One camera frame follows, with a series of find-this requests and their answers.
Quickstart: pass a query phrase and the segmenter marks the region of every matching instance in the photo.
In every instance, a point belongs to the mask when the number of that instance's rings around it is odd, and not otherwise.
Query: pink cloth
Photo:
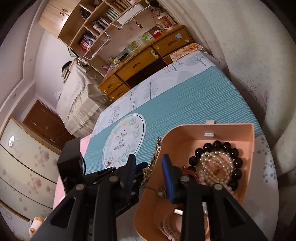
[[[89,145],[90,139],[91,139],[91,134],[82,138],[80,141],[80,152],[82,156],[84,156],[86,153],[86,149],[87,149],[87,146]],[[56,191],[54,195],[54,205],[52,209],[55,209],[55,207],[64,199],[64,197],[65,197],[64,185],[61,180],[61,177],[59,176],[57,179]]]

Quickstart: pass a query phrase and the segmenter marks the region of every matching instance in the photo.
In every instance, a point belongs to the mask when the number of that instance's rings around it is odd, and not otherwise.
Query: drawer handle
[[[177,40],[171,40],[169,43],[168,43],[168,46],[171,46],[173,44],[175,44],[177,42]]]
[[[138,63],[136,63],[134,66],[133,66],[133,68],[136,68],[136,67],[138,67],[140,65],[140,63],[138,62]]]
[[[151,50],[150,53],[152,53],[154,55],[155,58],[158,58],[159,56],[155,53],[154,50]]]

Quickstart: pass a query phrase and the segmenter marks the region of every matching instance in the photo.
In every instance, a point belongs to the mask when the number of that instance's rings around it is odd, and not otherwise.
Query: round white label
[[[121,167],[126,164],[129,154],[137,154],[146,130],[144,117],[131,114],[122,119],[111,131],[103,149],[103,165]]]

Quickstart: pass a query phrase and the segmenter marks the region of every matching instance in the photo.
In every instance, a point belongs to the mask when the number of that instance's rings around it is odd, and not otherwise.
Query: beige curtain
[[[260,0],[159,1],[220,60],[257,117],[280,177],[279,221],[289,225],[296,214],[295,43]]]

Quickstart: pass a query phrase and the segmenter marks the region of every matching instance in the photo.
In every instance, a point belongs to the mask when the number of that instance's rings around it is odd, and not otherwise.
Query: black bead
[[[213,150],[213,146],[211,143],[207,142],[206,144],[204,144],[204,151],[208,151],[211,152]]]
[[[241,158],[239,158],[239,157],[237,157],[237,158],[235,158],[235,160],[234,160],[234,162],[233,162],[233,166],[234,166],[234,168],[241,168],[242,167],[242,165],[243,165],[243,161],[242,161],[242,159]]]
[[[231,150],[231,144],[229,142],[224,142],[222,145],[222,150],[225,152],[229,152]]]
[[[202,155],[204,152],[205,152],[205,151],[204,151],[202,148],[197,148],[197,149],[195,150],[194,154],[195,154],[195,156],[196,156],[197,158],[200,158],[201,155]]]
[[[238,180],[241,177],[242,177],[242,171],[240,169],[235,169],[231,174],[231,178],[233,180]]]
[[[237,190],[239,183],[236,180],[230,180],[230,182],[228,183],[228,186],[231,187],[233,191],[235,191]]]
[[[199,159],[196,156],[192,156],[189,158],[189,165],[190,166],[196,166],[198,164]]]
[[[221,150],[222,149],[222,142],[221,141],[214,141],[213,148],[214,148],[214,150]]]
[[[229,152],[229,155],[232,159],[235,159],[239,156],[239,150],[237,150],[236,148],[232,148]]]
[[[188,170],[196,172],[196,168],[194,166],[189,166],[187,167]]]

